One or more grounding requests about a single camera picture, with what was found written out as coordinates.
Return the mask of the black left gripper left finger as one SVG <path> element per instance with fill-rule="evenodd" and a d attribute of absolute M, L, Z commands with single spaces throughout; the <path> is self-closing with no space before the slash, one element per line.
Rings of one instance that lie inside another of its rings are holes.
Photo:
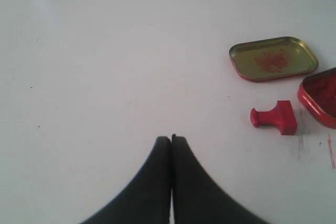
<path fill-rule="evenodd" d="M 169 223 L 170 207 L 171 141 L 160 136 L 128 185 L 84 223 Z"/>

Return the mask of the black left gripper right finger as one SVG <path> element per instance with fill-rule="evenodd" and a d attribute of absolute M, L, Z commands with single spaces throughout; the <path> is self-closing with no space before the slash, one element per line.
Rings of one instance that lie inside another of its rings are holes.
<path fill-rule="evenodd" d="M 183 136 L 171 139 L 175 223 L 266 223 L 225 193 L 201 166 Z"/>

